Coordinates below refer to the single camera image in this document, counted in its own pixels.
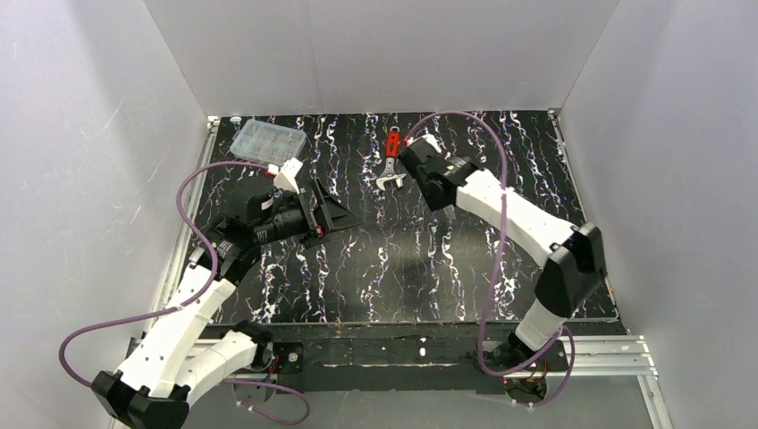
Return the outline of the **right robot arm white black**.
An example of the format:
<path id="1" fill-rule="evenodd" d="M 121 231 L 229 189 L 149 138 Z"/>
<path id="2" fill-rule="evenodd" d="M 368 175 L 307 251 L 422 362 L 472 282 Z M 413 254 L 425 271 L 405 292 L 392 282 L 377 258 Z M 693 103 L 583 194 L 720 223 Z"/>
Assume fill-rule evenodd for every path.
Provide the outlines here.
<path id="1" fill-rule="evenodd" d="M 505 232 L 541 269 L 535 301 L 510 344 L 534 354 L 606 279 L 602 232 L 543 211 L 467 157 L 444 158 L 431 135 L 412 140 L 399 154 L 433 211 L 454 206 Z"/>

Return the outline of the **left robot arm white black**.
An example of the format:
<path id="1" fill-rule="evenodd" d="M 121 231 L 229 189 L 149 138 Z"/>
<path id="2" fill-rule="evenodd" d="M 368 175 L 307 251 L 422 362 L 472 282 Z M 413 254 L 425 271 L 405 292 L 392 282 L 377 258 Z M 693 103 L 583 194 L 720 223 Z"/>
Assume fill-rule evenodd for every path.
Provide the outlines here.
<path id="1" fill-rule="evenodd" d="M 100 372 L 91 390 L 106 412 L 129 428 L 180 428 L 190 408 L 235 371 L 269 369 L 273 335 L 242 321 L 195 357 L 190 350 L 270 243 L 295 238 L 306 248 L 360 224 L 358 214 L 318 179 L 313 194 L 288 180 L 252 177 L 228 198 L 227 209 L 205 231 L 210 248 L 189 257 L 169 305 L 145 338 L 113 371 Z"/>

